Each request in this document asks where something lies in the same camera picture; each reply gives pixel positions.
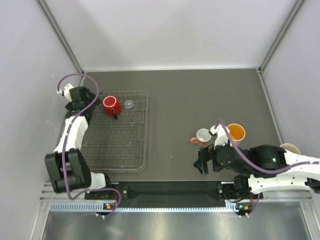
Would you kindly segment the small pink mug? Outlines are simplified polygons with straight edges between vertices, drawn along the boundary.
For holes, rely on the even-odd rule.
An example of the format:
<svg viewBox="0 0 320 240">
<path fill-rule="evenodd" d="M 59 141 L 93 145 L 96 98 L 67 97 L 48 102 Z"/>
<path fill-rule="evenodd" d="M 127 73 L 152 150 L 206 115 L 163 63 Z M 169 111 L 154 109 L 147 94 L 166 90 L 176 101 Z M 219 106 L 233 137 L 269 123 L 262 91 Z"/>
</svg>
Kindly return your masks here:
<svg viewBox="0 0 320 240">
<path fill-rule="evenodd" d="M 212 138 L 210 131 L 206 128 L 201 128 L 196 132 L 196 136 L 190 139 L 192 144 L 197 144 L 199 146 L 205 145 Z"/>
</svg>

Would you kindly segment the clear plastic cup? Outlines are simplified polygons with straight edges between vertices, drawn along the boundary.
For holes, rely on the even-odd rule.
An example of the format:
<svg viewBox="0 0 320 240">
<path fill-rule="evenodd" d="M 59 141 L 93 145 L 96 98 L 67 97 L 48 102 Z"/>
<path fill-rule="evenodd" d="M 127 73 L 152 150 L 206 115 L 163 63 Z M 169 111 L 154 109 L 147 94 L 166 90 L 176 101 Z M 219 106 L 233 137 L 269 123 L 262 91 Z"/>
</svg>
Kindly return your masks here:
<svg viewBox="0 0 320 240">
<path fill-rule="evenodd" d="M 134 111 L 135 109 L 135 105 L 134 105 L 134 102 L 130 99 L 126 100 L 124 102 L 124 108 L 127 110 L 127 111 Z"/>
</svg>

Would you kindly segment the red mug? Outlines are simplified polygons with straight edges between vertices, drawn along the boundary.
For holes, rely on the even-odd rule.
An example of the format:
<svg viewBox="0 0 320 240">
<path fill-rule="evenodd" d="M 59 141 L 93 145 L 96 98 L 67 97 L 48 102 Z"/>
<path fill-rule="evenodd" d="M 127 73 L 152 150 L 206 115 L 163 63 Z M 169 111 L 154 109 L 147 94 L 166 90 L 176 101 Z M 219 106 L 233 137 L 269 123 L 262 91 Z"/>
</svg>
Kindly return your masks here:
<svg viewBox="0 0 320 240">
<path fill-rule="evenodd" d="M 119 100 L 115 96 L 109 95 L 103 99 L 102 104 L 107 115 L 117 120 L 118 115 L 122 112 Z"/>
</svg>

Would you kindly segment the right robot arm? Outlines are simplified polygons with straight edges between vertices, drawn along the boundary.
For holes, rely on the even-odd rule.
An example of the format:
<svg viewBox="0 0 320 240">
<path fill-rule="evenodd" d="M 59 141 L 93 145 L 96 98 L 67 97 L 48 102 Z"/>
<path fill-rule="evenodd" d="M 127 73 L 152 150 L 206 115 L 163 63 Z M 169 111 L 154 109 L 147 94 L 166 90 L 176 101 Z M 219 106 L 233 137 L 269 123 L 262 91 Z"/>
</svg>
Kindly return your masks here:
<svg viewBox="0 0 320 240">
<path fill-rule="evenodd" d="M 203 175 L 229 170 L 237 175 L 233 183 L 217 188 L 225 198 L 243 199 L 268 191 L 307 190 L 320 192 L 320 160 L 279 146 L 259 145 L 241 149 L 231 144 L 198 149 L 194 167 Z"/>
</svg>

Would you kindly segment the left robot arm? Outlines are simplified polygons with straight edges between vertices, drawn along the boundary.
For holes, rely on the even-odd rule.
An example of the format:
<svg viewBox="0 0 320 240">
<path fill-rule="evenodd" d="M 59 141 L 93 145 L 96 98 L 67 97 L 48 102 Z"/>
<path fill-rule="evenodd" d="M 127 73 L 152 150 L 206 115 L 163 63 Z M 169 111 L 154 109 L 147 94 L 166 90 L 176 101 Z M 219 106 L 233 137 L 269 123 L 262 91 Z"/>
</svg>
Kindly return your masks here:
<svg viewBox="0 0 320 240">
<path fill-rule="evenodd" d="M 113 194 L 109 177 L 91 172 L 81 153 L 84 135 L 101 100 L 88 88 L 70 83 L 58 92 L 68 103 L 62 137 L 54 151 L 44 158 L 52 188 L 56 193 L 65 193 L 67 179 L 70 191 L 94 189 L 97 195 L 107 199 Z"/>
</svg>

